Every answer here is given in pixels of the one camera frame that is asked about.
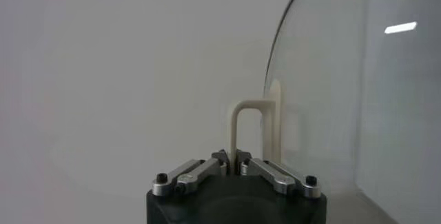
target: white wall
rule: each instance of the white wall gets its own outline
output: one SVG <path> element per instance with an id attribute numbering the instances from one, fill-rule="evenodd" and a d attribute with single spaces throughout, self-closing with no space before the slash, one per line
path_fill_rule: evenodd
<path id="1" fill-rule="evenodd" d="M 441 0 L 369 0 L 356 183 L 402 224 L 441 217 L 440 15 Z"/>
<path id="2" fill-rule="evenodd" d="M 283 86 L 282 162 L 318 177 L 328 224 L 390 224 L 353 180 L 366 3 L 295 0 L 268 77 Z"/>
<path id="3" fill-rule="evenodd" d="M 287 1 L 0 0 L 1 222 L 144 223 L 154 175 L 262 94 Z"/>

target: white plastic bracket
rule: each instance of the white plastic bracket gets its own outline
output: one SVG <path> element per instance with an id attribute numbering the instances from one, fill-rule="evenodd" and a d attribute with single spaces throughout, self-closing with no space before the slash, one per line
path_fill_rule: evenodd
<path id="1" fill-rule="evenodd" d="M 280 163 L 280 107 L 282 90 L 280 82 L 274 80 L 267 96 L 263 99 L 244 100 L 237 103 L 230 113 L 230 163 L 234 174 L 234 162 L 237 151 L 237 120 L 240 111 L 255 109 L 260 111 L 263 118 L 263 159 Z"/>

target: black screw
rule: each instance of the black screw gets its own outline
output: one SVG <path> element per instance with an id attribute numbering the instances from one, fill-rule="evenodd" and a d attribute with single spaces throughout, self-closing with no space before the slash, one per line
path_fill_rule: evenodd
<path id="1" fill-rule="evenodd" d="M 156 175 L 156 182 L 157 183 L 166 183 L 168 180 L 166 173 L 159 173 Z"/>
<path id="2" fill-rule="evenodd" d="M 178 195 L 183 195 L 185 193 L 185 185 L 183 185 L 182 183 L 178 183 L 178 185 L 174 188 L 174 191 Z"/>
<path id="3" fill-rule="evenodd" d="M 315 176 L 307 176 L 306 184 L 309 186 L 317 186 L 317 178 Z"/>

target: glass dome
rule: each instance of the glass dome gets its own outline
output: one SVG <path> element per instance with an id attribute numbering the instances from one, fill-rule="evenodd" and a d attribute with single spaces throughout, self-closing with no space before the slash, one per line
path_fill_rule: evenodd
<path id="1" fill-rule="evenodd" d="M 291 0 L 282 163 L 316 175 L 327 223 L 441 222 L 441 0 Z"/>

